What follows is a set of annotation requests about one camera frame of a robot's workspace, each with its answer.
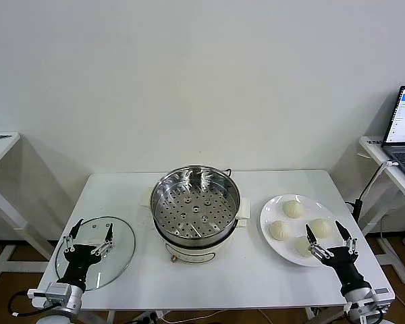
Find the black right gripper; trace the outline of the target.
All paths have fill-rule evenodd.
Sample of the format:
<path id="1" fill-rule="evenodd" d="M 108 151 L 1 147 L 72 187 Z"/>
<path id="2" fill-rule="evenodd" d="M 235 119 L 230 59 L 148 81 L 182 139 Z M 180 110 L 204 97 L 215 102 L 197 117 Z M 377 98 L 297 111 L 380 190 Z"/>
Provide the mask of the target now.
<path id="1" fill-rule="evenodd" d="M 353 238 L 350 232 L 338 220 L 335 221 L 335 225 L 346 246 L 324 248 L 317 242 L 309 224 L 306 224 L 306 237 L 309 243 L 308 250 L 318 260 L 325 259 L 325 265 L 334 269 L 342 284 L 341 294 L 347 294 L 361 288 L 371 288 L 370 283 L 364 280 L 364 277 L 354 265 L 358 258 L 358 252 L 356 251 L 357 239 Z"/>

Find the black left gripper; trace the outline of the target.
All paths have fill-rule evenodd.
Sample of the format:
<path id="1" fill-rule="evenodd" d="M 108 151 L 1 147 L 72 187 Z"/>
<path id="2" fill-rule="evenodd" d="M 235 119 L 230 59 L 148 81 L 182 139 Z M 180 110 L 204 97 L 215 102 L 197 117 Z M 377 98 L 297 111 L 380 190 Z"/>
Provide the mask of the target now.
<path id="1" fill-rule="evenodd" d="M 78 235 L 83 221 L 80 219 L 71 228 L 68 235 L 63 237 L 63 245 L 65 246 L 63 255 L 68 261 L 68 265 L 63 277 L 57 280 L 57 283 L 76 286 L 81 290 L 86 289 L 86 276 L 89 267 L 99 263 L 101 257 L 104 257 L 114 245 L 112 223 L 107 224 L 108 230 L 105 239 L 97 247 L 85 244 L 74 245 L 74 239 Z"/>

